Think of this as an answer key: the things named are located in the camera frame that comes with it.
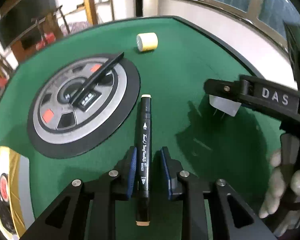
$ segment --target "yellow roll of tape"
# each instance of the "yellow roll of tape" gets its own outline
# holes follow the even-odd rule
[[[137,35],[139,51],[147,51],[158,47],[158,37],[155,33],[140,33]]]

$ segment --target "gloved hand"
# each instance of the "gloved hand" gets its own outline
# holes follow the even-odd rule
[[[260,208],[259,217],[265,218],[269,214],[277,211],[280,200],[288,186],[294,191],[297,196],[300,196],[300,170],[296,171],[291,181],[285,181],[281,171],[281,149],[276,150],[271,158],[270,164],[274,167],[270,179],[269,186],[266,192],[265,200]]]

